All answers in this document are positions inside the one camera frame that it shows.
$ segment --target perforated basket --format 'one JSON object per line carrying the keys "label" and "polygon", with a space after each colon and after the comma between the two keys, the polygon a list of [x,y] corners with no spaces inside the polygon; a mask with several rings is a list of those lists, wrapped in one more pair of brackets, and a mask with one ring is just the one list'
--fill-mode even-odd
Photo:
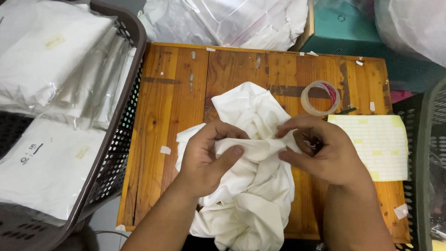
{"label": "perforated basket", "polygon": [[440,147],[437,140],[446,140],[446,78],[425,93],[395,103],[393,111],[406,125],[409,143],[409,180],[403,185],[411,244],[396,247],[402,251],[432,251],[429,152],[431,147]]}
{"label": "perforated basket", "polygon": [[[55,227],[33,220],[20,210],[11,210],[8,205],[0,205],[0,251],[52,250],[73,232],[78,222],[121,193],[147,37],[143,25],[130,11],[95,0],[91,1],[91,9],[106,16],[117,16],[120,32],[136,47],[109,130],[65,225]],[[13,113],[0,113],[0,158],[31,121]]]}

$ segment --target forearm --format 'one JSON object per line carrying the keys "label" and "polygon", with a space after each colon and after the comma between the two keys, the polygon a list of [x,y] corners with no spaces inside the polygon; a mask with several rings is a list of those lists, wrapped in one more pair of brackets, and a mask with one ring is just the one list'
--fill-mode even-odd
{"label": "forearm", "polygon": [[198,199],[173,182],[122,247],[122,251],[181,250],[194,219]]}
{"label": "forearm", "polygon": [[330,251],[395,250],[371,179],[350,187],[329,186],[324,238]]}

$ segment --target person's right hand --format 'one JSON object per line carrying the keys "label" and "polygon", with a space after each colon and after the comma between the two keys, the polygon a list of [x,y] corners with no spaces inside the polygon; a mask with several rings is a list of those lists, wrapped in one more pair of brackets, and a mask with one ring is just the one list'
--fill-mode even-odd
{"label": "person's right hand", "polygon": [[[334,185],[372,180],[350,138],[339,126],[315,116],[299,115],[278,126],[276,137],[282,138],[293,129],[298,129],[293,135],[302,154],[288,148],[279,154],[281,160]],[[322,149],[315,153],[304,142],[307,137],[319,138]]]}

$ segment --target wood grain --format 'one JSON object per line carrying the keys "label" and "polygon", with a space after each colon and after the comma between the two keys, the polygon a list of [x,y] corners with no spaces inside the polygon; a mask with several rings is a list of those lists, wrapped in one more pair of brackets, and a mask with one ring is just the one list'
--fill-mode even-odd
{"label": "wood grain", "polygon": [[[154,205],[177,175],[176,134],[218,117],[211,98],[251,81],[271,91],[291,116],[306,113],[300,92],[316,80],[332,83],[341,94],[337,112],[352,107],[353,115],[390,114],[392,106],[383,59],[294,52],[153,43],[145,57],[143,80],[124,180],[118,225],[134,226]],[[189,79],[193,74],[193,89]],[[310,95],[311,104],[328,110],[330,99]],[[370,111],[370,102],[375,111]],[[160,154],[161,146],[172,149]],[[295,197],[291,204],[286,238],[319,239],[327,184],[292,168]],[[409,243],[407,218],[398,220],[393,209],[404,201],[401,181],[375,182],[380,208],[395,243]]]}

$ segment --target teal box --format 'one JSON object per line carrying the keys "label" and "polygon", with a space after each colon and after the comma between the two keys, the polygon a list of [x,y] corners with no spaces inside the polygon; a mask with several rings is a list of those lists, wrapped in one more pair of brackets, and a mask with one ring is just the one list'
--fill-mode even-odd
{"label": "teal box", "polygon": [[309,8],[304,33],[292,51],[384,58],[391,89],[424,92],[446,76],[446,68],[400,55],[381,40],[375,22],[343,2]]}

